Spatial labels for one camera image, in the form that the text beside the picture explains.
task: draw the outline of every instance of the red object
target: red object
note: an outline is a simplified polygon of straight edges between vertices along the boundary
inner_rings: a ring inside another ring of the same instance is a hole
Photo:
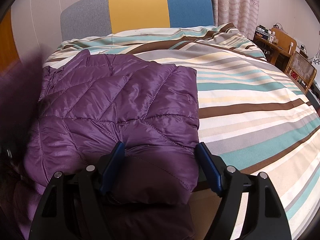
[[[292,76],[294,79],[297,79],[297,76],[298,76],[298,75],[297,75],[297,73],[292,72],[292,73],[291,73],[291,76]]]

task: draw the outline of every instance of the metal screw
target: metal screw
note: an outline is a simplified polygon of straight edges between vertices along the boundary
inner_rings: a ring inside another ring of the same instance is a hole
[[[62,176],[62,172],[61,171],[57,171],[55,174],[54,174],[54,177],[55,178],[60,178]]]
[[[234,173],[236,172],[236,168],[234,166],[228,166],[227,171],[229,171],[230,173]]]
[[[94,171],[95,168],[96,168],[96,167],[95,167],[94,165],[89,165],[89,166],[87,166],[85,169],[86,169],[87,171]]]
[[[261,172],[260,177],[266,179],[268,177],[268,174],[266,174],[265,172]]]

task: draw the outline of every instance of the bed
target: bed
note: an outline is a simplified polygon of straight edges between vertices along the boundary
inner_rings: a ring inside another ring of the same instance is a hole
[[[197,70],[199,140],[242,172],[269,174],[297,239],[319,208],[320,119],[300,89],[266,62],[233,24],[151,28],[65,41],[45,65],[59,68],[83,49],[91,54],[133,54]],[[219,201],[200,171],[190,206],[196,239],[203,239]],[[246,208],[243,195],[233,238]]]

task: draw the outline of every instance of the wooden chair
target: wooden chair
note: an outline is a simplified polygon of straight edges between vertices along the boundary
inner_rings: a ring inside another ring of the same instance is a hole
[[[316,68],[313,67],[300,53],[295,51],[284,71],[288,76],[291,76],[292,72],[297,74],[296,80],[301,79],[304,82],[305,86],[303,87],[303,92],[306,94],[317,75]]]

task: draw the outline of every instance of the blue gripper pad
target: blue gripper pad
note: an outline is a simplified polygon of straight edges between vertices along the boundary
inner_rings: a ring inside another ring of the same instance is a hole
[[[199,143],[196,146],[195,154],[207,178],[207,181],[211,190],[213,192],[216,192],[218,195],[221,195],[221,193],[223,192],[223,187],[222,187],[223,174],[219,172],[218,168],[215,166],[213,162],[215,158],[220,158],[220,157],[212,155],[204,143]]]
[[[102,172],[101,176],[101,186],[99,191],[102,195],[105,195],[106,192],[110,191],[112,188],[113,182],[115,181],[115,178],[124,159],[124,149],[124,144],[122,142],[117,142],[109,155],[111,156],[110,161],[108,161],[108,164],[106,165],[106,168]]]

